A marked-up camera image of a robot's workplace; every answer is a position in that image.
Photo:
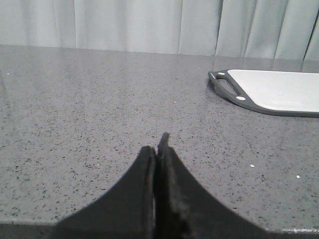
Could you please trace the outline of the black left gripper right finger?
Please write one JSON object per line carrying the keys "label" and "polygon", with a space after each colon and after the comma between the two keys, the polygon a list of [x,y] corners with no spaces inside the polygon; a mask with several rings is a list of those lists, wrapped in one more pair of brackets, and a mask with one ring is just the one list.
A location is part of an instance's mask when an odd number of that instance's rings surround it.
{"label": "black left gripper right finger", "polygon": [[165,132],[155,173],[158,239],[272,239],[209,194],[187,170]]}

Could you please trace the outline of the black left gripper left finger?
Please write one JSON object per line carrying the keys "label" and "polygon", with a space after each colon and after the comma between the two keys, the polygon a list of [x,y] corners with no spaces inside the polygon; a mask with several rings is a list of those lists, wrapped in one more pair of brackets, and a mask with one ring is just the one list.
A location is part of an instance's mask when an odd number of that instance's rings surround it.
{"label": "black left gripper left finger", "polygon": [[54,227],[53,239],[152,239],[155,150],[141,148],[124,176],[102,197]]}

